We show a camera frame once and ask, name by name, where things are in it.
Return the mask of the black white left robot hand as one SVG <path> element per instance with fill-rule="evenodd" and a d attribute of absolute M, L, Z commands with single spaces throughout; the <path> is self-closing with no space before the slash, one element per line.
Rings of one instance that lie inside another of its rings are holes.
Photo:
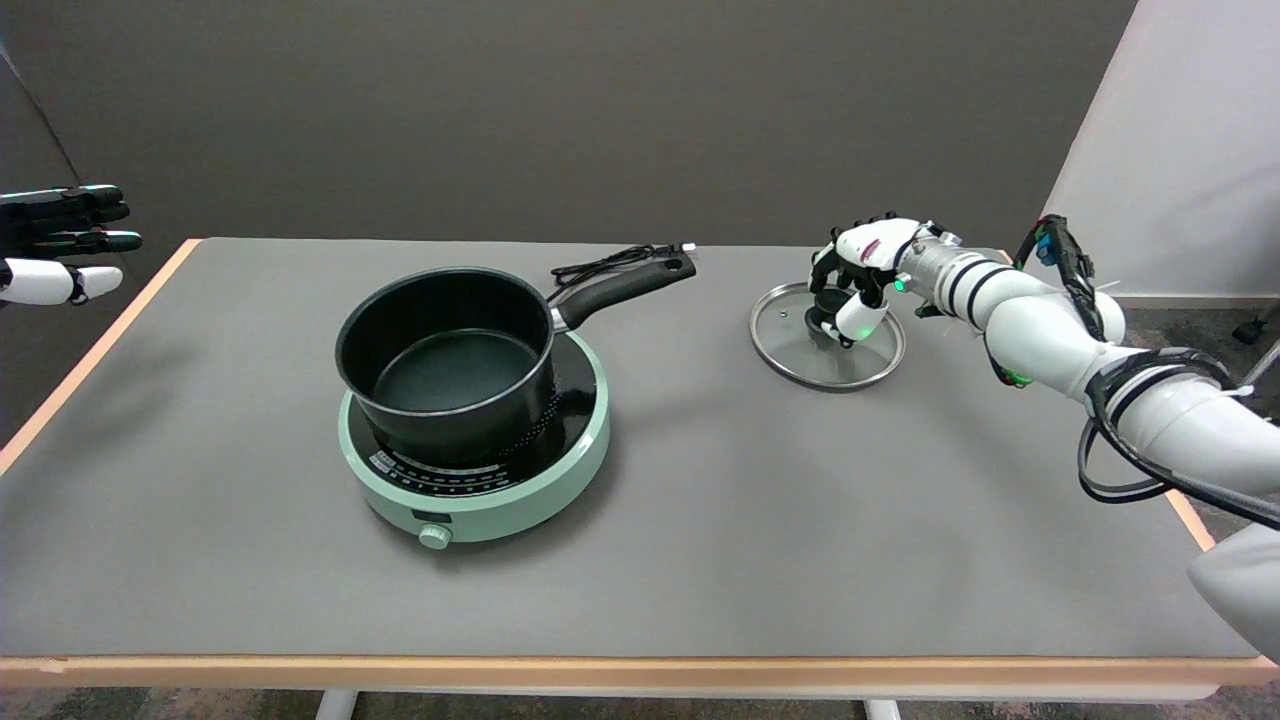
<path fill-rule="evenodd" d="M 76 265 L 63 259 L 141 249 L 140 233 L 109 227 L 129 214 L 124 193 L 115 184 L 4 193 L 3 305 L 81 306 L 119 288 L 125 277 L 120 268 Z"/>

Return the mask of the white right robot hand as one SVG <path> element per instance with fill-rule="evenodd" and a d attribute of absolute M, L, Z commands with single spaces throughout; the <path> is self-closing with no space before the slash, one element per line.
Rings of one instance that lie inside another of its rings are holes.
<path fill-rule="evenodd" d="M 888 311 L 887 288 L 905 290 L 899 279 L 905 252 L 918 240 L 945 233 L 934 222 L 916 222 L 895 213 L 858 222 L 849 229 L 835 227 L 829 242 L 812 256 L 808 288 L 815 296 L 836 275 L 840 291 L 852 295 L 836 310 L 822 310 L 817 327 L 844 348 L 867 340 Z"/>

